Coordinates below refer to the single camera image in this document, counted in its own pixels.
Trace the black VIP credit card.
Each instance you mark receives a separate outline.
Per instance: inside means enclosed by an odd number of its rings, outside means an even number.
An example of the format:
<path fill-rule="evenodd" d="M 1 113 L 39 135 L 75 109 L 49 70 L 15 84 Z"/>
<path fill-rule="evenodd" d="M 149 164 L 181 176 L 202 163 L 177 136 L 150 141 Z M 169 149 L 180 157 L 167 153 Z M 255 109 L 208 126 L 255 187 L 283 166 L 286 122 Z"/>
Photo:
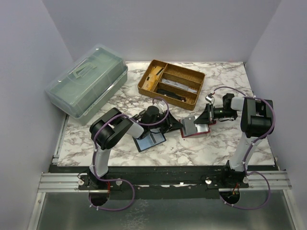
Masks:
<path fill-rule="evenodd" d="M 189 116 L 180 120 L 183 125 L 182 134 L 188 137 L 197 133 L 197 126 L 194 124 L 195 116 Z"/>

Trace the red leather card holder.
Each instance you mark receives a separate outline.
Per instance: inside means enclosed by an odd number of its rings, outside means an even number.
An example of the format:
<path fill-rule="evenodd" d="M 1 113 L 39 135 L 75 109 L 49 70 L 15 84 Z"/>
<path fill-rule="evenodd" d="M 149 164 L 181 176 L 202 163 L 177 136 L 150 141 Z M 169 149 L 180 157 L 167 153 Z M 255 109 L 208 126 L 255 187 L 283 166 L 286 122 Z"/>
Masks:
<path fill-rule="evenodd" d="M 203 135 L 210 133 L 209 125 L 207 124 L 195 124 L 194 121 L 198 116 L 189 116 L 180 119 L 180 123 L 183 127 L 180 129 L 182 138 L 189 138 L 193 136 Z"/>

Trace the black leather card holder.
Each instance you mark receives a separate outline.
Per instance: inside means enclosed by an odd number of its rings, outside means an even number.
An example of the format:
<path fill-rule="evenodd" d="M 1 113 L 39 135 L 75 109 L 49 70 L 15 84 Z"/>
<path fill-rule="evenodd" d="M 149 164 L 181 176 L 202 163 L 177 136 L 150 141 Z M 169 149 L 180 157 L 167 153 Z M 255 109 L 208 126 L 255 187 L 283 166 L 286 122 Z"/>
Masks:
<path fill-rule="evenodd" d="M 143 139 L 133 138 L 133 140 L 138 152 L 142 152 L 165 142 L 166 138 L 162 133 L 149 132 L 149 134 L 145 138 Z"/>

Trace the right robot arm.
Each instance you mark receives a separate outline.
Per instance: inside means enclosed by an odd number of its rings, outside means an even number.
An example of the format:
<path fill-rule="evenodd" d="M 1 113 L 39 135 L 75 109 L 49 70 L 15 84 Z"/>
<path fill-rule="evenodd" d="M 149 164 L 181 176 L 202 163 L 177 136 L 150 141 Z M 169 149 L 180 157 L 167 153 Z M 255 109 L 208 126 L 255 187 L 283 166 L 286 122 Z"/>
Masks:
<path fill-rule="evenodd" d="M 272 100 L 262 100 L 253 97 L 236 97 L 232 93 L 223 96 L 223 106 L 213 105 L 214 97 L 207 95 L 208 103 L 202 114 L 196 118 L 196 125 L 212 125 L 216 120 L 227 118 L 236 120 L 241 112 L 241 139 L 234 155 L 222 169 L 219 180 L 229 185 L 243 181 L 247 175 L 248 162 L 259 143 L 273 132 L 275 113 Z"/>

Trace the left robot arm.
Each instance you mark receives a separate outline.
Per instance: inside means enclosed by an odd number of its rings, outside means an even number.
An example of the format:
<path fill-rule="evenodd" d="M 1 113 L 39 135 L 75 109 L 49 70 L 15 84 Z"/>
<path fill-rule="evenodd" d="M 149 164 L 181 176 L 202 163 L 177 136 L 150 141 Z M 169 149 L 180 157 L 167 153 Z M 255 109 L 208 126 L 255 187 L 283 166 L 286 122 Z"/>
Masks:
<path fill-rule="evenodd" d="M 142 152 L 165 142 L 165 133 L 182 127 L 162 105 L 151 105 L 132 118 L 117 108 L 112 108 L 90 126 L 91 139 L 94 142 L 90 171 L 99 178 L 108 172 L 111 149 L 125 135 L 131 136 L 137 150 Z"/>

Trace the black cards in tray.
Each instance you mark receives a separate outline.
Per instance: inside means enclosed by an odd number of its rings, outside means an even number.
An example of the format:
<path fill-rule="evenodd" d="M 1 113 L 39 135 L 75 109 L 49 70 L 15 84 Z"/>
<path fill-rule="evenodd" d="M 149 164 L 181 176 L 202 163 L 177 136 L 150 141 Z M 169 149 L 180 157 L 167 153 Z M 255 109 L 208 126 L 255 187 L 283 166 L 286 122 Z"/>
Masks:
<path fill-rule="evenodd" d="M 179 95 L 177 93 L 168 91 L 168 90 L 157 89 L 156 93 L 159 94 L 160 96 L 173 98 L 173 99 L 176 99 L 176 100 L 179 100 L 179 101 L 182 101 L 182 102 L 186 102 L 187 101 L 186 97 L 181 96 L 181 95 Z"/>

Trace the white cards in tray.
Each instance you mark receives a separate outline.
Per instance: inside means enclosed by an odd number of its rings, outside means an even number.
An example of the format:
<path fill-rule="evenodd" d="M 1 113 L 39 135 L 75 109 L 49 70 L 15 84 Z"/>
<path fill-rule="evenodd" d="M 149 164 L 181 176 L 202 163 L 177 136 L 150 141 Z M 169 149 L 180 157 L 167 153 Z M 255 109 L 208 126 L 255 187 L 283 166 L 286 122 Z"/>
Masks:
<path fill-rule="evenodd" d="M 175 81 L 172 81 L 172 80 L 162 79 L 162 83 L 165 83 L 165 84 L 168 84 L 168 85 L 171 85 L 171 86 L 174 86 L 174 87 L 186 90 L 188 92 L 197 93 L 197 90 L 192 89 L 192 88 L 190 88 L 187 85 L 184 85 L 182 83 L 175 82 Z"/>

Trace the gold cards in tray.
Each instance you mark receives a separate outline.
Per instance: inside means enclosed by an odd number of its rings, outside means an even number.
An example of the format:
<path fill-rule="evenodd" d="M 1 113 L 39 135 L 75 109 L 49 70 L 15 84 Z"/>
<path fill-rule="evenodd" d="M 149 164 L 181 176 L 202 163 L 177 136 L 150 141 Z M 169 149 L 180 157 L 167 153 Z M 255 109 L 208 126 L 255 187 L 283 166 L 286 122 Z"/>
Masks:
<path fill-rule="evenodd" d="M 160 75 L 163 73 L 163 71 L 164 71 L 163 67 L 160 66 L 154 67 L 152 71 L 149 73 L 149 75 L 146 77 L 142 88 L 150 91 L 155 82 L 159 79 Z"/>

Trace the woven wicker organizer tray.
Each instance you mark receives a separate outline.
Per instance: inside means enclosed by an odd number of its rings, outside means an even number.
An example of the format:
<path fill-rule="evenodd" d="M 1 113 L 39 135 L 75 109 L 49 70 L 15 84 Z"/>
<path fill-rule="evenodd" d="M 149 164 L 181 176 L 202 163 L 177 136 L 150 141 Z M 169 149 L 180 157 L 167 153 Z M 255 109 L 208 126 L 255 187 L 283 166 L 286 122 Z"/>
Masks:
<path fill-rule="evenodd" d="M 167 62 L 153 60 L 138 83 L 141 95 L 162 97 L 169 104 L 194 110 L 205 74 Z"/>

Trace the green plastic storage box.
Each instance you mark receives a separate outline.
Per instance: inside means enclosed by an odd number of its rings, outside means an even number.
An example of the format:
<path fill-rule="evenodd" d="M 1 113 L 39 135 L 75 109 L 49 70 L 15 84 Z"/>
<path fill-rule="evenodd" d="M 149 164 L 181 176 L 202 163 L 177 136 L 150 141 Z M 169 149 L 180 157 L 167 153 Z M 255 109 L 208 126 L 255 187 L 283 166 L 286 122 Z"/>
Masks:
<path fill-rule="evenodd" d="M 124 85 L 128 67 L 118 53 L 96 45 L 45 89 L 51 102 L 86 125 Z"/>

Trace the black mounting base rail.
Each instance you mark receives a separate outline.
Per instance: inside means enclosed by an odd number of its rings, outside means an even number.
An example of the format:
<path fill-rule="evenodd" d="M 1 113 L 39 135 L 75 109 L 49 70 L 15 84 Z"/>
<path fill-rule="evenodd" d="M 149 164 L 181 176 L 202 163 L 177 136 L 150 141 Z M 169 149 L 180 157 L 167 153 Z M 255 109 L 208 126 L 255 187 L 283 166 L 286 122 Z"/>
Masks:
<path fill-rule="evenodd" d="M 110 186 L 113 199 L 218 199 L 223 192 L 284 190 L 291 188 L 286 171 L 276 166 L 251 165 L 242 182 L 225 185 L 219 180 L 223 166 L 110 166 L 103 180 L 98 180 L 85 167 L 58 167 L 50 173 L 78 173 L 80 190 L 89 194 L 104 193 Z"/>

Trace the aluminium extrusion rail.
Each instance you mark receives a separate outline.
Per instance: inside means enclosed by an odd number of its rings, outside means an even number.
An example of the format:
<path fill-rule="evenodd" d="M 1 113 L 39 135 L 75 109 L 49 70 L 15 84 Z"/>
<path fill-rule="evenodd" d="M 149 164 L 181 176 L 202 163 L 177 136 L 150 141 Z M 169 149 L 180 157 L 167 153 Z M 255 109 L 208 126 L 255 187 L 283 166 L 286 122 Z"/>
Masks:
<path fill-rule="evenodd" d="M 88 193 L 80 190 L 78 173 L 43 173 L 38 185 L 38 193 Z"/>

